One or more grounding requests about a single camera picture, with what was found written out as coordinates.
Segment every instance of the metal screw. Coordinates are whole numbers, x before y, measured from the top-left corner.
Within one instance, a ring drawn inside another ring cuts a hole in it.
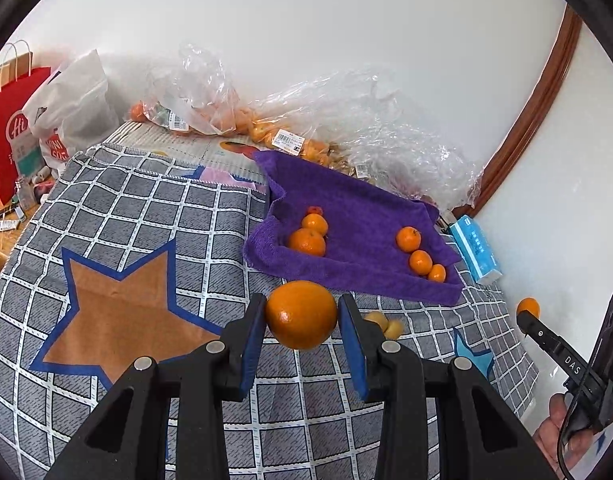
[[[464,371],[470,370],[473,367],[473,363],[471,362],[471,360],[466,357],[457,357],[455,361],[453,361],[453,364],[458,370]]]
[[[382,343],[382,350],[384,350],[387,354],[397,354],[397,352],[400,351],[400,348],[400,344],[397,341],[392,341],[391,339]]]
[[[225,348],[226,345],[224,345],[224,343],[222,343],[221,341],[211,341],[209,344],[206,345],[206,351],[209,354],[219,354],[219,352],[221,352]]]
[[[135,362],[133,363],[133,366],[136,368],[136,370],[146,370],[147,368],[150,368],[151,365],[153,364],[153,360],[150,357],[138,357]]]

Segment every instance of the wooden trim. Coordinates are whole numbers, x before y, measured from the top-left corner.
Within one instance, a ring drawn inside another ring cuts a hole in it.
[[[504,182],[504,179],[526,150],[529,142],[542,125],[542,121],[548,115],[560,91],[561,84],[566,78],[577,47],[582,23],[582,19],[567,5],[564,17],[561,20],[557,40],[533,94],[510,129],[504,143],[484,168],[481,176],[480,196],[475,201],[475,206],[466,205],[453,209],[456,218],[464,215],[476,216]]]

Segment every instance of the purple cloth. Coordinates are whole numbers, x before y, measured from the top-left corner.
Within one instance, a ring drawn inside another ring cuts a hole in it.
[[[460,256],[435,231],[436,208],[293,155],[269,150],[254,156],[267,174],[272,198],[266,219],[244,244],[244,256],[255,269],[338,290],[457,304],[462,281],[453,264]],[[320,206],[329,223],[323,258],[285,247],[309,206]],[[395,243],[405,226],[419,230],[421,249],[446,267],[445,283],[420,278],[409,268],[409,255]]]

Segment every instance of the red paper bag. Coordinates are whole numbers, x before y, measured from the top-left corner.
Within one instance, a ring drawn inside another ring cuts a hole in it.
[[[38,140],[29,130],[22,107],[51,74],[49,67],[34,68],[0,90],[0,202],[15,194],[19,174],[29,178],[44,165]]]

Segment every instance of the white price tag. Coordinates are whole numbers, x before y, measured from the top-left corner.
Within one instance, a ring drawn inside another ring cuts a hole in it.
[[[366,167],[366,164],[358,164],[355,167],[355,174],[357,175],[358,178],[370,177],[370,175],[368,174],[368,168]]]
[[[304,137],[292,134],[286,130],[280,130],[277,132],[271,144],[286,153],[290,153],[291,155],[299,155],[300,150],[302,150],[304,140]]]
[[[169,114],[169,129],[171,132],[188,132],[189,125],[179,115],[171,112]]]

